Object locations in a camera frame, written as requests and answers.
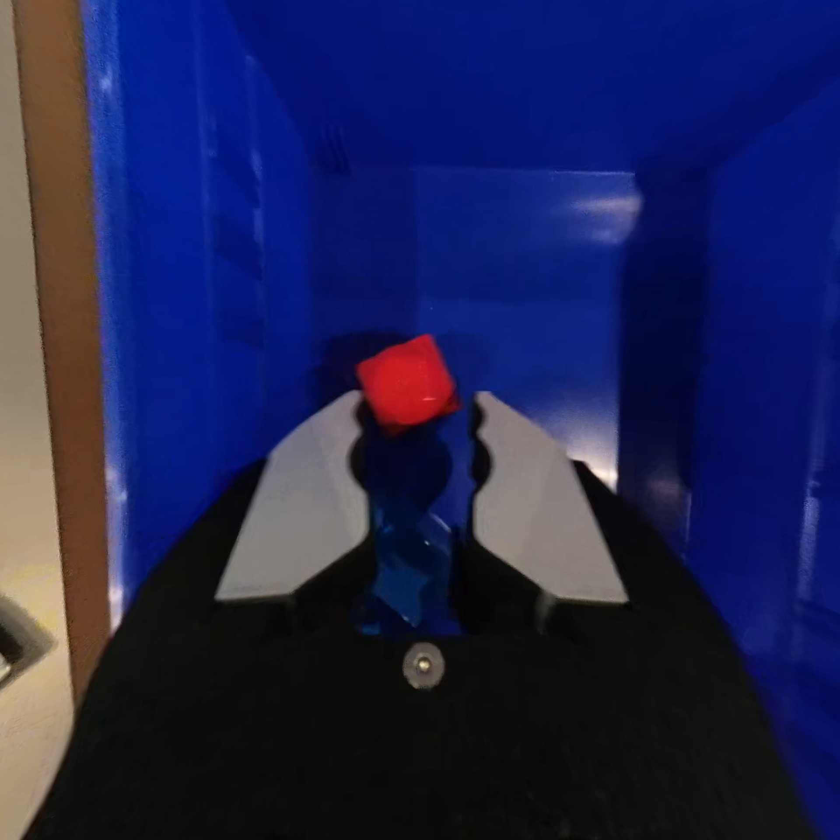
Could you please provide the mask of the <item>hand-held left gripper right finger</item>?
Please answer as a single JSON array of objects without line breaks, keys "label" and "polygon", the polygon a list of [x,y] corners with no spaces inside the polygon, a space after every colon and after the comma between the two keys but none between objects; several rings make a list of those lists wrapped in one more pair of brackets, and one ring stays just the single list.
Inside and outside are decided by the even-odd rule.
[{"label": "hand-held left gripper right finger", "polygon": [[476,392],[478,544],[555,600],[625,606],[629,597],[560,441],[491,392]]}]

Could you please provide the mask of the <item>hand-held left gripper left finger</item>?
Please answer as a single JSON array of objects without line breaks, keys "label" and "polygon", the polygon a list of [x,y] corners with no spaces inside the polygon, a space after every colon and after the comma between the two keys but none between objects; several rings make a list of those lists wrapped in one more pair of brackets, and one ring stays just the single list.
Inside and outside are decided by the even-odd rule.
[{"label": "hand-held left gripper left finger", "polygon": [[357,549],[369,501],[351,468],[360,392],[346,392],[289,432],[268,456],[217,602],[285,599]]}]

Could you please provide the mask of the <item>red mega block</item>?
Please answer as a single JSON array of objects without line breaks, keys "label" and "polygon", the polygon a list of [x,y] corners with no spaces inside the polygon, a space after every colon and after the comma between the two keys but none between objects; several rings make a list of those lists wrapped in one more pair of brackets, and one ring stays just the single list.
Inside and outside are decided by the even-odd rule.
[{"label": "red mega block", "polygon": [[355,374],[375,422],[390,436],[450,416],[461,407],[455,378],[428,333],[363,360]]}]

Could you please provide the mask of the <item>blue plastic bin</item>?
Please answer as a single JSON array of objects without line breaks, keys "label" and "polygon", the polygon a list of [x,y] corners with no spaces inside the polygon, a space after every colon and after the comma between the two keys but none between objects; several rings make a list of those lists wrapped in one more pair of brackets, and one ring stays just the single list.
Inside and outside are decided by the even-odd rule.
[{"label": "blue plastic bin", "polygon": [[112,625],[430,333],[640,510],[838,838],[838,2],[81,2]]}]

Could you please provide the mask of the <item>brown board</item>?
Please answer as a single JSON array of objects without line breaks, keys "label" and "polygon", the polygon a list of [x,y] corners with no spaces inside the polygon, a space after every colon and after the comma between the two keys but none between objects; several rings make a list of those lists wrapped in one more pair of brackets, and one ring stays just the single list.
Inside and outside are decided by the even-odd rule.
[{"label": "brown board", "polygon": [[72,696],[111,634],[95,199],[81,3],[15,1]]}]

